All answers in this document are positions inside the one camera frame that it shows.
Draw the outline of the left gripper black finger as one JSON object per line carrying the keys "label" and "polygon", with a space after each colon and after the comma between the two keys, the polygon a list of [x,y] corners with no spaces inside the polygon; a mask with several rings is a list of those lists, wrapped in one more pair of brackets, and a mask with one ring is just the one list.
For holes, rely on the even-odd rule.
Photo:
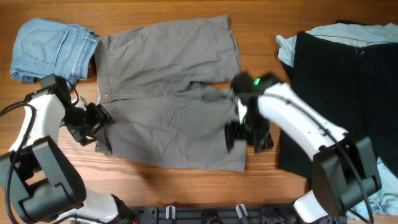
{"label": "left gripper black finger", "polygon": [[67,126],[67,130],[81,146],[87,146],[97,141],[88,126]]}
{"label": "left gripper black finger", "polygon": [[94,114],[94,128],[102,128],[103,126],[111,124],[113,122],[112,116],[108,113],[108,111],[102,104],[95,105]]}

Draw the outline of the grey cotton shorts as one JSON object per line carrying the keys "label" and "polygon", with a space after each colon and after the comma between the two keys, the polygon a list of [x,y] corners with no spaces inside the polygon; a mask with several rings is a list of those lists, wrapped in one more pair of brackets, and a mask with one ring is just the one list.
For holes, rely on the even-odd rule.
{"label": "grey cotton shorts", "polygon": [[98,102],[111,121],[96,152],[168,169],[242,172],[246,143],[226,145],[239,118],[228,89],[241,70],[226,15],[152,24],[102,36],[95,50]]}

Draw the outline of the blue denim jeans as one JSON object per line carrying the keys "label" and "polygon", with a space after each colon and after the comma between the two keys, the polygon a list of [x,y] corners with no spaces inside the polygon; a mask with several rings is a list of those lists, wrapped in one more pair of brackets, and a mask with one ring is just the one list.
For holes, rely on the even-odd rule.
{"label": "blue denim jeans", "polygon": [[99,39],[77,24],[32,19],[18,31],[12,51],[11,77],[33,83],[49,75],[68,80],[68,87],[88,78]]}

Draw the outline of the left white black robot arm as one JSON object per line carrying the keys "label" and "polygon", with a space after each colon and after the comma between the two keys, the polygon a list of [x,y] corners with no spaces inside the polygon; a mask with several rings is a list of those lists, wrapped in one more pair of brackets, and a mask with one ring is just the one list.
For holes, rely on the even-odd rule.
{"label": "left white black robot arm", "polygon": [[16,142],[1,156],[1,187],[6,212],[18,223],[138,223],[137,215],[115,195],[89,190],[58,147],[65,126],[82,146],[111,121],[101,104],[72,100],[66,79],[49,75],[41,88],[1,111],[25,109]]}

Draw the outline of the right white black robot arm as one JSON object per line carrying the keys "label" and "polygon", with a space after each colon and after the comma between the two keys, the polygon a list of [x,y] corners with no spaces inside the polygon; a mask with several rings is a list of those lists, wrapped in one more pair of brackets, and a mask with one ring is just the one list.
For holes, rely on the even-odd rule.
{"label": "right white black robot arm", "polygon": [[300,146],[312,163],[312,188],[288,205],[266,205],[268,223],[341,223],[347,212],[381,187],[371,140],[349,133],[301,100],[273,73],[252,78],[243,72],[231,81],[239,119],[225,124],[226,147],[243,140],[256,152],[272,147],[275,123]]}

